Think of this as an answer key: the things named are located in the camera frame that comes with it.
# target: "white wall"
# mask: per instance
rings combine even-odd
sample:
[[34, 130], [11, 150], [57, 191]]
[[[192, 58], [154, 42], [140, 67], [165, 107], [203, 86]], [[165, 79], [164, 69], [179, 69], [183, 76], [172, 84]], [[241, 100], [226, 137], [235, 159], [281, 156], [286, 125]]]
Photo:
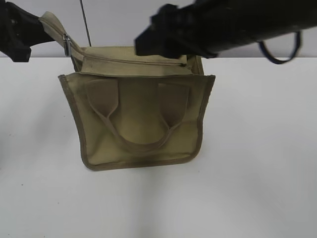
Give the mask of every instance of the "white wall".
[[317, 59], [205, 60], [198, 157], [106, 172], [80, 159], [70, 59], [0, 65], [1, 238], [317, 237]]
[[[12, 0], [35, 14], [45, 11], [56, 14], [69, 34], [81, 46], [88, 45], [79, 0]], [[148, 25], [149, 17], [166, 3], [185, 6], [193, 0], [83, 0], [93, 46], [130, 46]], [[293, 48], [293, 36], [268, 41], [270, 51], [277, 57], [288, 57]], [[304, 32], [301, 57], [317, 57], [317, 28]], [[57, 43], [33, 47], [33, 57], [63, 57]], [[262, 57], [256, 44], [223, 52], [221, 57]]]

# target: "metal rod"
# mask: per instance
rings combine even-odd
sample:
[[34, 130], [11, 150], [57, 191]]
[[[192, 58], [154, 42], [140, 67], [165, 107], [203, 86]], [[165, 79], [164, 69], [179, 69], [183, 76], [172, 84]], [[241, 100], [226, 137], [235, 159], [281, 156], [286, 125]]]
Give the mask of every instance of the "metal rod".
[[85, 10], [84, 10], [84, 5], [83, 5], [83, 0], [80, 0], [80, 5], [81, 5], [81, 10], [83, 12], [83, 18], [85, 22], [85, 27], [86, 27], [86, 33], [87, 33], [87, 38], [89, 42], [89, 46], [91, 46], [91, 41], [90, 41], [90, 36], [89, 36], [89, 31], [88, 31], [88, 26], [87, 26], [87, 20], [86, 20], [86, 15], [85, 15]]

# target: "bag handle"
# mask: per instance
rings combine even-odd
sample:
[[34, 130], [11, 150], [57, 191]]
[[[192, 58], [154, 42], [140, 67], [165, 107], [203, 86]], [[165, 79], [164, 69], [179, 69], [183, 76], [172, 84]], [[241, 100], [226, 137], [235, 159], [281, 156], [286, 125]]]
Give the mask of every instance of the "bag handle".
[[160, 114], [166, 131], [156, 142], [138, 144], [123, 138], [113, 125], [110, 116], [119, 106], [118, 81], [115, 79], [96, 79], [86, 84], [88, 102], [96, 114], [105, 123], [116, 139], [131, 152], [149, 152], [159, 149], [172, 132], [181, 125], [187, 110], [189, 87], [175, 84], [158, 84]]

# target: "bag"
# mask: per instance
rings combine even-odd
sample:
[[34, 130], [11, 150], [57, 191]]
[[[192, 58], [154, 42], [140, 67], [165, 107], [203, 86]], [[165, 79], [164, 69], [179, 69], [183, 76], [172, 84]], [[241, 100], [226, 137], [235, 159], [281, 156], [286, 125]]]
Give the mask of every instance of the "bag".
[[[40, 21], [67, 48], [60, 21], [49, 12]], [[180, 164], [198, 154], [215, 79], [204, 76], [199, 57], [139, 57], [133, 47], [69, 43], [76, 72], [59, 79], [89, 169]]]

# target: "zipper pull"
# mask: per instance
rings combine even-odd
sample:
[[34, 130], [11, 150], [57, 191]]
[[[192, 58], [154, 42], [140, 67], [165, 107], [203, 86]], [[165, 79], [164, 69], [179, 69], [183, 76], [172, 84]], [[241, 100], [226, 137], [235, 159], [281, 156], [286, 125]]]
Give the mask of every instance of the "zipper pull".
[[63, 34], [64, 50], [67, 57], [71, 57], [70, 38], [67, 34]]

